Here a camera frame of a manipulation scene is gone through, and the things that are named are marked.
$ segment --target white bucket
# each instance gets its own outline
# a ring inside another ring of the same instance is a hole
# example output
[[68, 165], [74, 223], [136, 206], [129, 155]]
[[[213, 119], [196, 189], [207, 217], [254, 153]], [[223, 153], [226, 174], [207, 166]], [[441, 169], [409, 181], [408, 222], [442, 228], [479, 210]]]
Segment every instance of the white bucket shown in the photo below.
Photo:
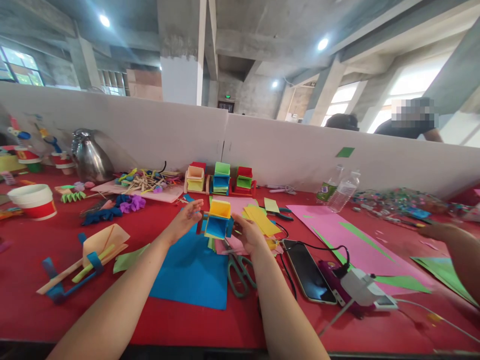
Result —
[[34, 221], [47, 220], [57, 214], [52, 190], [46, 184], [18, 187], [7, 196]]

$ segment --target black phone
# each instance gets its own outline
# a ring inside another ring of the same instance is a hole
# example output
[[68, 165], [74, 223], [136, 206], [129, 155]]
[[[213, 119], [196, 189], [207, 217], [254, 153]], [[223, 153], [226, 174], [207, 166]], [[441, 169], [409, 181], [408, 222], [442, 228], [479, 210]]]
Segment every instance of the black phone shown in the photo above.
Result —
[[337, 299], [307, 247], [292, 240], [284, 240], [283, 246], [303, 295], [312, 302], [335, 305]]

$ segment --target window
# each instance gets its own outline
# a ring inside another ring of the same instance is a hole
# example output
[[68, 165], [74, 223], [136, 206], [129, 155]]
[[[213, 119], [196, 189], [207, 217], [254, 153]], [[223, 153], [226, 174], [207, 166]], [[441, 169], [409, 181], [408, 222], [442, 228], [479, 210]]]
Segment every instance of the window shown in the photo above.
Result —
[[360, 82], [354, 82], [348, 85], [340, 86], [331, 100], [330, 107], [326, 111], [326, 116], [323, 118], [321, 126], [327, 124], [327, 120], [335, 114], [345, 114], [349, 107], [350, 101], [353, 99], [355, 91]]
[[39, 68], [33, 57], [4, 46], [0, 47], [0, 49], [1, 59], [5, 62], [7, 70], [5, 73], [2, 73], [4, 69], [0, 66], [0, 76], [2, 78], [5, 78], [4, 75], [7, 73], [8, 77], [19, 84], [44, 86], [38, 71]]
[[373, 134], [381, 124], [392, 118], [392, 100], [411, 100], [422, 97], [450, 55], [451, 53], [446, 53], [404, 67], [367, 132]]

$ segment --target water bottle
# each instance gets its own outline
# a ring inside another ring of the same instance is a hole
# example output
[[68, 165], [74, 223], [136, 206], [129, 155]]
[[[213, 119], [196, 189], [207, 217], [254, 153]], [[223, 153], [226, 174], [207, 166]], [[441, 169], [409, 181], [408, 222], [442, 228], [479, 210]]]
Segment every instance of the water bottle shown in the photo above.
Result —
[[344, 167], [342, 164], [338, 164], [334, 169], [330, 171], [329, 179], [321, 185], [320, 191], [316, 194], [317, 204], [326, 204], [330, 197], [337, 190]]
[[359, 187], [360, 170], [352, 171], [349, 177], [344, 178], [333, 196], [328, 201], [328, 208], [334, 213], [339, 213], [344, 208], [345, 204], [355, 194]]

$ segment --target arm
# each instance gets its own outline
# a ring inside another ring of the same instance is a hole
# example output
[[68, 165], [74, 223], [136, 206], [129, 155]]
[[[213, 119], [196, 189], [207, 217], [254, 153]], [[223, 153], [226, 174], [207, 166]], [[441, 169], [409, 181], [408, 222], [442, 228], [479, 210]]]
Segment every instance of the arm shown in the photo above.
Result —
[[461, 283], [480, 304], [480, 240], [451, 224], [435, 224], [418, 230], [420, 235], [444, 242]]
[[233, 214], [235, 229], [251, 255], [268, 353], [272, 359], [330, 359], [296, 302], [259, 227]]
[[427, 132], [423, 133], [423, 136], [425, 137], [425, 140], [427, 141], [433, 141], [436, 143], [443, 143], [442, 136], [440, 135], [440, 131], [437, 128], [434, 128], [432, 130], [428, 130]]
[[171, 245], [201, 219], [203, 200], [189, 203], [130, 267], [63, 336], [53, 359], [119, 359], [130, 342]]

